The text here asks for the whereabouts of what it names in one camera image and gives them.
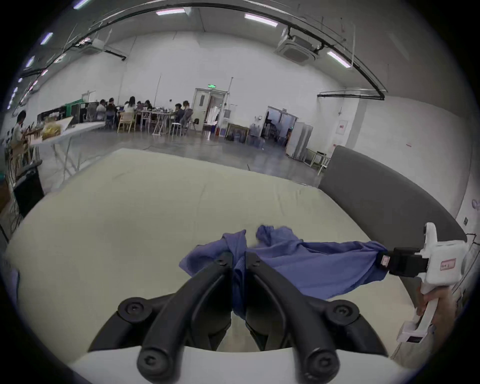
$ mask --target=white folding table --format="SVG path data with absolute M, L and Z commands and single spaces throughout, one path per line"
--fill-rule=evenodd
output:
M 65 177 L 65 172 L 67 172 L 70 176 L 72 173 L 70 170 L 67 168 L 67 163 L 70 161 L 73 169 L 75 172 L 78 172 L 80 168 L 80 158 L 81 158 L 81 153 L 78 154 L 78 159 L 77 159 L 77 164 L 74 163 L 72 158 L 69 156 L 68 152 L 70 149 L 70 143 L 72 142 L 72 138 L 74 136 L 79 136 L 82 133 L 85 133 L 87 131 L 91 131 L 96 128 L 101 128 L 105 125 L 104 121 L 94 121 L 90 123 L 80 123 L 76 124 L 74 127 L 69 128 L 64 130 L 60 135 L 50 137 L 48 139 L 42 140 L 42 137 L 38 138 L 30 138 L 29 145 L 31 147 L 41 147 L 44 145 L 51 145 L 53 154 L 55 155 L 55 158 L 59 159 L 63 163 L 63 177 Z M 61 148 L 60 145 L 58 145 L 61 141 L 67 140 L 68 139 L 68 145 L 67 145 L 67 150 L 64 152 Z

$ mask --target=human hand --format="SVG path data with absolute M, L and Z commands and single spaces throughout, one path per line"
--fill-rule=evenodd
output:
M 422 295 L 420 288 L 418 288 L 417 295 L 419 301 L 417 315 L 419 316 L 424 314 L 429 301 L 438 299 L 437 309 L 432 319 L 432 324 L 436 327 L 433 347 L 437 350 L 454 327 L 456 304 L 452 292 L 450 287 L 437 287 Z

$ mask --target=wooden chair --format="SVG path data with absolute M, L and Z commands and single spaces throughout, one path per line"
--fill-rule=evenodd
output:
M 120 127 L 122 127 L 123 131 L 125 132 L 125 125 L 128 125 L 128 132 L 130 133 L 132 124 L 133 124 L 133 131 L 135 132 L 135 114 L 133 112 L 122 112 L 120 114 L 120 121 L 119 121 L 119 126 L 117 128 L 117 132 L 120 131 Z

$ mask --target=white bed sheet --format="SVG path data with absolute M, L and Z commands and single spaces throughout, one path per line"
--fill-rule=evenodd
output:
M 264 174 L 121 149 L 48 194 L 15 232 L 7 258 L 20 271 L 19 308 L 63 362 L 86 353 L 118 304 L 176 291 L 178 263 L 197 244 L 259 225 L 289 226 L 305 241 L 368 241 L 328 196 Z M 389 353 L 413 314 L 400 279 L 342 298 L 358 305 Z

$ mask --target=ceiling air conditioner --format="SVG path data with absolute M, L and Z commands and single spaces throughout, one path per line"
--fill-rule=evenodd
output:
M 298 36 L 289 36 L 288 33 L 284 33 L 275 53 L 300 65 L 311 64 L 318 59 L 311 43 Z
M 75 44 L 73 48 L 83 55 L 96 55 L 103 51 L 105 42 L 100 39 L 91 40 L 89 37 Z

